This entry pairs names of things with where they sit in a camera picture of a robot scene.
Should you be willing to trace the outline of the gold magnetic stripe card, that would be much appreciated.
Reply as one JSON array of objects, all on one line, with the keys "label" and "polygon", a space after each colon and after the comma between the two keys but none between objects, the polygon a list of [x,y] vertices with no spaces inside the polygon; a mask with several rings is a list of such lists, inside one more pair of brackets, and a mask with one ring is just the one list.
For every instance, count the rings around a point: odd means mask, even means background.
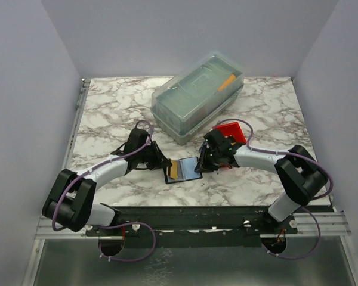
[{"label": "gold magnetic stripe card", "polygon": [[181,176],[181,167],[179,160],[170,160],[171,166],[167,170],[167,175],[174,180],[177,180]]}]

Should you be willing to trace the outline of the black card holder wallet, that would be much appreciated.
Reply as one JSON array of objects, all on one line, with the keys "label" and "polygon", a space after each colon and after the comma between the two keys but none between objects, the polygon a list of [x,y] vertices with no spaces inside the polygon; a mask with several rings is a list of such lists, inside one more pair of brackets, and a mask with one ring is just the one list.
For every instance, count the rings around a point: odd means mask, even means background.
[{"label": "black card holder wallet", "polygon": [[167,175],[168,167],[165,168],[163,174],[165,177],[165,183],[166,184],[175,184],[179,182],[185,182],[185,181],[193,181],[197,179],[202,179],[202,173],[196,173],[195,167],[197,165],[198,158],[197,157],[188,157],[188,158],[181,158],[180,161],[180,167],[181,167],[181,176],[179,179],[174,180],[171,179]]}]

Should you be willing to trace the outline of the red plastic bin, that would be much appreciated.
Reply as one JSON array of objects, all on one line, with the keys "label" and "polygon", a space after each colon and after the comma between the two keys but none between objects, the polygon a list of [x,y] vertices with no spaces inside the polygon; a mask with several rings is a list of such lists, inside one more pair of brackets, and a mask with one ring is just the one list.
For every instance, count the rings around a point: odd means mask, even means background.
[{"label": "red plastic bin", "polygon": [[231,139],[233,145],[235,143],[246,144],[246,138],[238,122],[224,123],[215,126],[214,129],[221,131],[225,138]]}]

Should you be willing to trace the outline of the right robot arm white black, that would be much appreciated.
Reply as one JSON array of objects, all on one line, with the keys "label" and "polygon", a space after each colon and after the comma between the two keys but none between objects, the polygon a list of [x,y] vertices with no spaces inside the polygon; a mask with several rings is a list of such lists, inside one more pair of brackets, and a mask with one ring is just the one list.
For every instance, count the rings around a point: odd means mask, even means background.
[{"label": "right robot arm white black", "polygon": [[208,132],[201,148],[195,172],[209,173],[222,167],[249,167],[275,173],[284,193],[268,208],[263,228],[277,233],[284,220],[301,206],[306,206],[328,182],[327,173],[307,150],[296,145],[288,151],[255,151],[248,144],[226,137],[218,129]]}]

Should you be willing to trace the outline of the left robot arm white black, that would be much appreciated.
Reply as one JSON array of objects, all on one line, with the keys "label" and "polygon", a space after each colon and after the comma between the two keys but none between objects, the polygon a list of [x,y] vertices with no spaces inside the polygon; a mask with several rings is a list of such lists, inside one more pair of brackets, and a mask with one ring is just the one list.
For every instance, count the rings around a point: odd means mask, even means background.
[{"label": "left robot arm white black", "polygon": [[164,169],[172,166],[152,140],[152,132],[134,128],[128,140],[98,164],[81,171],[62,170],[42,208],[51,219],[52,229],[77,232],[84,226],[99,226],[107,235],[120,230],[119,211],[106,204],[94,204],[96,191],[112,180],[140,170]]}]

